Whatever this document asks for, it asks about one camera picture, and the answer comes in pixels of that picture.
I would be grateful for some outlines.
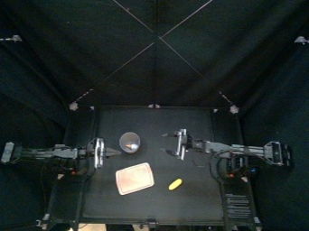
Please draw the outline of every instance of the black curtain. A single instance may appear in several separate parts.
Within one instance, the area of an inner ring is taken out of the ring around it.
[[[256,205],[268,230],[308,230],[309,46],[292,44],[278,55],[242,111],[248,145],[288,144],[295,168],[264,168],[254,182]]]
[[[0,12],[0,37],[19,34]],[[52,147],[63,142],[67,109],[27,42],[0,42],[0,156],[6,142]],[[51,179],[43,165],[0,165],[0,229],[43,218]]]

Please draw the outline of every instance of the metal bracket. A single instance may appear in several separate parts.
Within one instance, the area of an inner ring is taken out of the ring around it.
[[[145,225],[141,225],[141,229],[143,229],[145,227],[149,227],[149,228],[157,228],[159,225],[159,223],[157,222],[155,219],[147,219]]]

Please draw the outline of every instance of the yellow object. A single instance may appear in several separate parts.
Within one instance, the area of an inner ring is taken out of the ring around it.
[[[169,189],[174,190],[182,183],[182,179],[177,179],[170,185],[169,185]]]

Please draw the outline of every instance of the black fabric backdrop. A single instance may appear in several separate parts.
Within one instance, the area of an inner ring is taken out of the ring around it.
[[[23,42],[0,42],[2,146],[60,142],[68,104],[91,89],[81,106],[229,106],[222,92],[246,143],[295,150],[292,173],[257,178],[262,221],[307,230],[309,45],[293,41],[309,36],[308,12],[305,0],[3,0],[0,38]]]

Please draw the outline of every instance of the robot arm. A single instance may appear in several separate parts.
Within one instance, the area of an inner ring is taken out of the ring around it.
[[[197,152],[218,154],[221,158],[232,158],[232,156],[252,156],[264,160],[270,165],[291,166],[291,151],[288,145],[280,142],[269,142],[264,147],[245,146],[233,144],[232,146],[214,143],[205,140],[193,140],[186,129],[181,129],[174,134],[163,134],[163,136],[177,137],[178,150],[171,151],[162,149],[167,154],[174,155],[184,160],[185,153],[194,149]]]
[[[15,143],[7,143],[2,163],[14,164],[20,160],[48,160],[51,158],[70,160],[70,168],[75,171],[79,166],[78,160],[94,157],[94,168],[101,169],[103,167],[105,157],[109,158],[113,155],[119,155],[121,151],[106,148],[106,142],[103,138],[95,138],[86,147],[71,148],[64,144],[56,144],[50,149],[26,149]]]

